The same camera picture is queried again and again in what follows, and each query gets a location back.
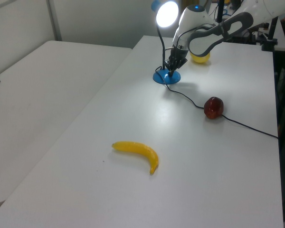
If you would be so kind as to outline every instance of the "white wall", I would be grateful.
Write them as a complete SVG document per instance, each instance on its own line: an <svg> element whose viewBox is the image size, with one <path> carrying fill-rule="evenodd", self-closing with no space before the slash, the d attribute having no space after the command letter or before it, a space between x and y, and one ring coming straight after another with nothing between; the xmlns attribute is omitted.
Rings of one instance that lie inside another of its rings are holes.
<svg viewBox="0 0 285 228"><path fill-rule="evenodd" d="M46 0L0 0L0 73L54 33Z"/></svg>
<svg viewBox="0 0 285 228"><path fill-rule="evenodd" d="M50 2L63 41L133 48L143 35L157 36L155 13L151 10L153 0ZM162 29L162 35L173 37L176 28L177 22Z"/></svg>

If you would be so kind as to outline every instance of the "lamp head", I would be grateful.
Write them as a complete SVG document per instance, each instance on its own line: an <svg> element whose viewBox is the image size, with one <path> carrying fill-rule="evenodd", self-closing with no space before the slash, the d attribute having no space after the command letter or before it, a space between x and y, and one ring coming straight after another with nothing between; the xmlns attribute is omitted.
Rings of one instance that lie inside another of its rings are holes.
<svg viewBox="0 0 285 228"><path fill-rule="evenodd" d="M151 9L157 12L156 23L163 28L173 24L179 13L179 7L174 1L161 3L159 0L154 0Z"/></svg>

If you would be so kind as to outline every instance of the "blue lamp base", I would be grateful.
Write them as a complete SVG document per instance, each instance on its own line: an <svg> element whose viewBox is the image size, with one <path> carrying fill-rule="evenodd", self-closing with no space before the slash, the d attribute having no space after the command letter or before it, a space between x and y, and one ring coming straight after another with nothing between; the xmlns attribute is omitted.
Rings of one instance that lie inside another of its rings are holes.
<svg viewBox="0 0 285 228"><path fill-rule="evenodd" d="M171 85L171 84L175 84L177 82L180 81L181 79L181 75L179 74L179 72L174 71L172 76L168 75L168 69L164 69L164 70L158 70L157 72L155 72L153 74L153 80L159 84L165 84L163 79L165 80L167 85Z"/></svg>

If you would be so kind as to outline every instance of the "power cord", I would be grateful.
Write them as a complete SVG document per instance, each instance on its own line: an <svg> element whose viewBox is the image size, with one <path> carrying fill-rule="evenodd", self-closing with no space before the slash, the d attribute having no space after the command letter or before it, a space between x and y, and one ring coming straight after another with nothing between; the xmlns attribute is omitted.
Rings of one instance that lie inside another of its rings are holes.
<svg viewBox="0 0 285 228"><path fill-rule="evenodd" d="M159 66L158 68L156 68L156 69L155 69L155 72L162 78L164 84L166 85L166 87L167 87L171 92L174 92L174 93L183 95L185 98L189 99L189 100L193 103L193 105L194 105L196 108L204 109L204 107L201 107L201 106L196 105L196 104L194 103L194 101L193 101L192 99L190 99L189 97L187 97L185 94L170 89L170 88L168 87L168 85L167 85L165 79L161 76L160 73L158 73L158 69L162 69L162 67ZM276 138L276 139L279 139L279 138L278 138L277 136L275 136L275 135L272 135L272 134L269 134L269 133L260 131L260 130L258 130L258 129L255 129L255 128L253 128L253 127L250 127L250 126L245 125L245 124L243 124L243 123L240 123L240 122L238 122L238 121L232 120L232 119L226 117L225 115L222 115L222 116L223 116L226 120L229 120L229 121L231 121L231 122L237 123L237 124L239 124L239 125L242 125L242 126L244 126L244 127L247 127L247 128L249 128L249 129L251 129L251 130L254 130L254 131L256 131L256 132L260 132L260 133L262 133L262 134L266 134L266 135L268 135L268 136L271 136L271 137L274 137L274 138Z"/></svg>

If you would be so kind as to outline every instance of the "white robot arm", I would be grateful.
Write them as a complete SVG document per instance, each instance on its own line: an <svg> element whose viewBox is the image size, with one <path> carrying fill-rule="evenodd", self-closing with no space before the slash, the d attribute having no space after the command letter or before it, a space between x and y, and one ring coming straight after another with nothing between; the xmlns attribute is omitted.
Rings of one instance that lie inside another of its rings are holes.
<svg viewBox="0 0 285 228"><path fill-rule="evenodd" d="M284 12L285 0L244 0L229 19L218 24L202 6L188 6L180 18L165 65L172 75L187 62L188 51L198 57L206 56L217 44Z"/></svg>

